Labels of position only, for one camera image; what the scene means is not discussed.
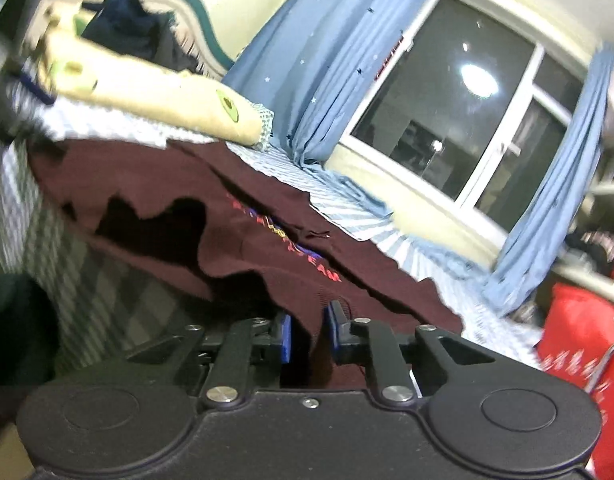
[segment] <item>striped bedsheet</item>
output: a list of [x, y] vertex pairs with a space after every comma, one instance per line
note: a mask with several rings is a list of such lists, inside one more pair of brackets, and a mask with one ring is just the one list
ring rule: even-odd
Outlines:
[[[37, 108], [20, 87], [12, 90], [19, 110], [33, 113], [56, 139], [100, 138], [164, 148], [167, 139], [213, 142], [201, 134], [130, 114], [58, 98]], [[229, 144], [257, 171], [309, 192], [312, 206], [351, 236], [370, 239], [404, 272], [432, 278], [443, 302], [462, 317], [463, 336], [501, 354], [538, 366], [535, 330], [498, 319], [474, 294], [425, 258], [412, 238], [389, 220], [376, 219], [291, 163], [276, 149], [259, 152]], [[98, 253], [66, 228], [47, 205], [26, 162], [23, 144], [0, 145], [0, 259], [7, 272], [27, 272], [58, 309], [61, 372], [99, 362], [168, 330], [202, 322], [189, 298], [146, 273]]]

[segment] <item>metal pin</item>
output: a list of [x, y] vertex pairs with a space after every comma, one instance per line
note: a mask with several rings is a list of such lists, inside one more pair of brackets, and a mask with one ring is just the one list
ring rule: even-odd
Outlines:
[[303, 399], [303, 406], [305, 408], [309, 408], [310, 410], [313, 410], [314, 408], [317, 408], [321, 405], [320, 401], [318, 399]]
[[215, 386], [207, 390], [207, 399], [213, 402], [231, 402], [238, 397], [238, 391], [231, 386]]
[[383, 397], [392, 402], [407, 402], [413, 399], [414, 392], [407, 386], [387, 386], [383, 388]]

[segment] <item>blue curtain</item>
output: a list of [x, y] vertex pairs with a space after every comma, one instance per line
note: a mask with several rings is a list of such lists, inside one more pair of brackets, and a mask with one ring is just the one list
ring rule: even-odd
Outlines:
[[498, 314], [512, 312], [545, 279], [590, 185], [600, 157], [614, 51], [594, 56], [565, 137], [524, 215], [512, 229], [484, 297]]
[[223, 83], [274, 111], [274, 145], [377, 216], [385, 204], [326, 161], [425, 0], [287, 0]]

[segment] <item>red bag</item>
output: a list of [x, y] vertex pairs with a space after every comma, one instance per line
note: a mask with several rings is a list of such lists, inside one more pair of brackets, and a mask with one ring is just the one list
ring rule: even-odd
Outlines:
[[[614, 480], [614, 304], [573, 286], [554, 286], [554, 299], [538, 345], [543, 370], [588, 386], [603, 416], [592, 459], [600, 480]], [[603, 357], [607, 355], [607, 365]]]

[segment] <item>window frame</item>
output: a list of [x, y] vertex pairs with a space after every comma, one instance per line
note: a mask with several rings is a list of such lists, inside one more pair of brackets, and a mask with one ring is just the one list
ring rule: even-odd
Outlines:
[[[359, 155], [369, 162], [378, 166], [381, 170], [388, 173], [394, 179], [404, 184], [406, 187], [414, 190], [423, 198], [433, 203], [434, 206], [444, 210], [452, 215], [457, 222], [464, 224], [467, 228], [478, 232], [485, 240], [492, 243], [500, 249], [503, 247], [509, 233], [500, 227], [494, 220], [476, 209], [476, 203], [484, 192], [487, 184], [489, 184], [494, 172], [500, 165], [503, 156], [508, 150], [516, 150], [513, 146], [512, 139], [520, 126], [531, 102], [537, 101], [545, 110], [552, 115], [565, 128], [569, 125], [572, 114], [564, 106], [549, 95], [542, 88], [534, 84], [534, 79], [543, 58], [546, 54], [545, 41], [539, 41], [537, 31], [533, 34], [527, 34], [527, 23], [524, 26], [518, 26], [516, 20], [506, 19], [505, 10], [496, 6], [495, 2], [487, 2], [487, 5], [482, 5], [481, 0], [459, 0], [465, 5], [474, 7], [481, 12], [491, 16], [493, 19], [502, 23], [511, 30], [519, 33], [535, 45], [532, 57], [527, 64], [525, 73], [523, 74], [519, 85], [514, 92], [514, 95], [508, 105], [508, 108], [503, 115], [500, 123], [497, 126], [496, 132], [490, 140], [485, 152], [481, 156], [474, 172], [470, 176], [468, 182], [463, 187], [462, 192], [456, 200], [453, 200], [441, 190], [434, 187], [432, 184], [425, 181], [422, 177], [411, 172], [398, 162], [389, 158], [389, 156], [379, 152], [372, 146], [364, 143], [362, 140], [352, 136], [352, 132], [356, 128], [363, 114], [372, 103], [376, 94], [379, 92], [385, 80], [396, 66], [397, 62], [403, 54], [410, 51], [413, 47], [413, 42], [422, 25], [431, 15], [440, 0], [427, 0], [421, 7], [419, 13], [412, 21], [411, 25], [403, 32], [402, 41], [394, 51], [389, 63], [380, 73], [379, 77], [374, 81], [371, 88], [354, 111], [349, 123], [343, 131], [339, 144], [351, 150], [356, 155]], [[581, 66], [580, 62], [573, 60], [571, 57], [563, 54], [561, 49], [550, 49], [550, 55], [560, 62], [565, 69], [569, 70], [574, 76], [580, 77], [586, 70], [586, 67]]]

